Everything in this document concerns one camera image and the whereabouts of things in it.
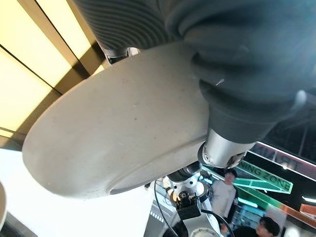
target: white shirt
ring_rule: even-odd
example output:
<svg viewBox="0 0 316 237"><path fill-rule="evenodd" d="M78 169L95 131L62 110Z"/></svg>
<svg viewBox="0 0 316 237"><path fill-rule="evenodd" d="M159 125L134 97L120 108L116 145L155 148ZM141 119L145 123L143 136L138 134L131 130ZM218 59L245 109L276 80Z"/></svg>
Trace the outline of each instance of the white shirt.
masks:
<svg viewBox="0 0 316 237"><path fill-rule="evenodd" d="M212 211L221 217L227 217L235 199L236 189L233 185L227 185L223 181L215 181L212 188Z"/></svg>

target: dark hair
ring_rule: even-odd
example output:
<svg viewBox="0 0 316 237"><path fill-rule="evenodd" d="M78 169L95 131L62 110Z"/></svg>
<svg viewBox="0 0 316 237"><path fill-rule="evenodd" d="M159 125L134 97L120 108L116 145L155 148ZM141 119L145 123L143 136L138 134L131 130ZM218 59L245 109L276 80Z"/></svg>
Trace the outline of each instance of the dark hair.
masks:
<svg viewBox="0 0 316 237"><path fill-rule="evenodd" d="M225 174L233 174L235 176L235 178L237 178L237 172L234 169L227 169L225 171Z"/></svg>
<svg viewBox="0 0 316 237"><path fill-rule="evenodd" d="M260 219L260 222L263 222L264 227L269 231L273 236L277 236L280 232L280 226L272 220L272 218L264 216Z"/></svg>

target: metal cylinder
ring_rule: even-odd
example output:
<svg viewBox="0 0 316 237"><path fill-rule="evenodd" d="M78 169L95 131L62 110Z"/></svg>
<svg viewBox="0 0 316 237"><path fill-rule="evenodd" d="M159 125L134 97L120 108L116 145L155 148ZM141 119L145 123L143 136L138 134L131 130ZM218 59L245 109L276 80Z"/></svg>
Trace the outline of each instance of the metal cylinder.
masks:
<svg viewBox="0 0 316 237"><path fill-rule="evenodd" d="M238 165L245 152L254 144L235 143L221 137L214 130L210 130L202 150L203 161L207 165L218 168L232 168Z"/></svg>

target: person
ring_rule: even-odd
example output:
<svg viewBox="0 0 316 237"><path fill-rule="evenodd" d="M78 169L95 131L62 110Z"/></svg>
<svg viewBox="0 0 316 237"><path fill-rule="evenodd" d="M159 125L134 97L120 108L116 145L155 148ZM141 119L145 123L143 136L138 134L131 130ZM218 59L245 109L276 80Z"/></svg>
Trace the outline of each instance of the person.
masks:
<svg viewBox="0 0 316 237"><path fill-rule="evenodd" d="M256 229L243 226L236 229L234 235L235 237L273 237L279 232L279 225L272 218L265 216L260 219Z"/></svg>
<svg viewBox="0 0 316 237"><path fill-rule="evenodd" d="M217 180L211 186L213 192L210 197L212 211L223 218L227 218L236 196L236 189L233 186L236 177L237 173L234 169L227 169L225 180Z"/></svg>

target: metal screw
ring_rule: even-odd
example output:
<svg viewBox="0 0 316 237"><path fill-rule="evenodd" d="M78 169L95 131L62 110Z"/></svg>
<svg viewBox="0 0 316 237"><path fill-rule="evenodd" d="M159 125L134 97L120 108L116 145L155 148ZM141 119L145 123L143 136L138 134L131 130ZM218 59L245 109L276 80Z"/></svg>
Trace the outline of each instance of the metal screw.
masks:
<svg viewBox="0 0 316 237"><path fill-rule="evenodd" d="M207 154L204 154L204 157L205 157L205 159L206 159L207 161L210 161L210 158L208 157Z"/></svg>

